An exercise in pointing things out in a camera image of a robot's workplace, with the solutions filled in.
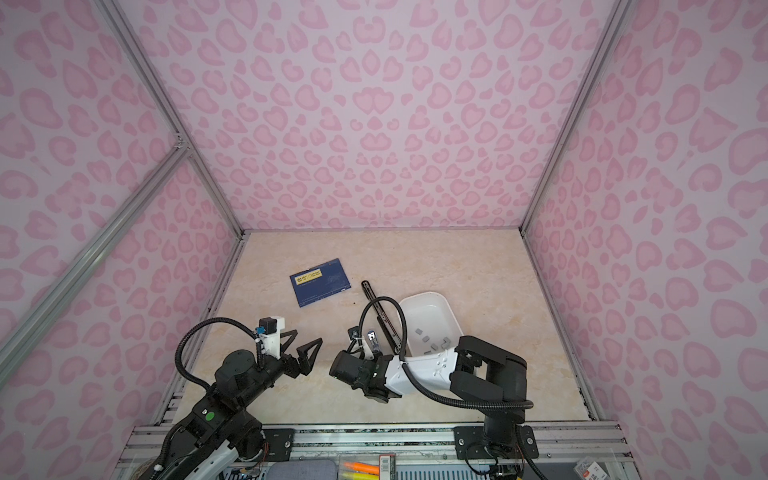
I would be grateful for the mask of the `black long stapler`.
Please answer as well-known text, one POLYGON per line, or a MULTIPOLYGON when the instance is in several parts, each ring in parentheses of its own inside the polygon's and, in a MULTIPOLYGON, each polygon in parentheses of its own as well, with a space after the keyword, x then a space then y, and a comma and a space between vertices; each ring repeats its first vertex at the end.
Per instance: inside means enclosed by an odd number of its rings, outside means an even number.
POLYGON ((361 282, 361 287, 367 300, 372 303, 372 308, 376 312, 377 322, 387 343, 394 353, 399 353, 402 347, 402 338, 400 334, 395 330, 393 323, 384 310, 383 304, 376 301, 377 295, 375 294, 368 280, 363 280, 361 282))

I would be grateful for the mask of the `light blue mini stapler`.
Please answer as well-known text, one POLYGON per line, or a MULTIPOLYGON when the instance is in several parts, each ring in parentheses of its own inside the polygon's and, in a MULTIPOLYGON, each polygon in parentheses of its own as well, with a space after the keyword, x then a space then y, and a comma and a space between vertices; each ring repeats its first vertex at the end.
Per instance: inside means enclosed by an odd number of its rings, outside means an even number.
POLYGON ((369 330, 364 335, 363 350, 367 360, 375 360, 383 354, 375 330, 369 330))

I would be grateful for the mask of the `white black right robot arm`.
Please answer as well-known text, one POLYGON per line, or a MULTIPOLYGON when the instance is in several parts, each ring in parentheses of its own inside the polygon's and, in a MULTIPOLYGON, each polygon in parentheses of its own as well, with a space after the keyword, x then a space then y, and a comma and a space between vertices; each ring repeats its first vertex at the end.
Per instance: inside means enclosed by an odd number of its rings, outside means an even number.
POLYGON ((357 336, 337 354, 329 375, 384 404, 417 392, 444 406, 478 411, 484 416, 479 436, 456 439, 457 457, 475 475, 521 479, 531 471, 546 477, 534 462, 535 437, 524 433, 534 403, 527 398, 527 362, 516 354, 464 335, 440 353, 409 357, 400 348, 368 358, 357 336))

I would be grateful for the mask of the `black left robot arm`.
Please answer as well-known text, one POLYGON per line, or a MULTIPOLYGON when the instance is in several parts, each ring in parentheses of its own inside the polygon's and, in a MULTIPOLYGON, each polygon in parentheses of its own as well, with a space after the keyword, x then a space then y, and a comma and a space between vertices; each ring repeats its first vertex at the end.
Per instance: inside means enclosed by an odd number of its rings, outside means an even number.
POLYGON ((222 479, 239 460, 267 458, 263 424, 248 407, 281 377, 309 375, 323 344, 322 339, 315 339, 291 355, 287 349, 297 332, 284 331, 284 325, 282 317, 262 318, 255 328, 231 318, 214 317, 184 335, 175 351, 175 367, 182 378, 202 387, 204 395, 171 427, 155 459, 139 474, 141 479, 222 479), (209 383, 190 373, 182 356, 192 337, 214 324, 244 332, 252 346, 229 353, 209 383))

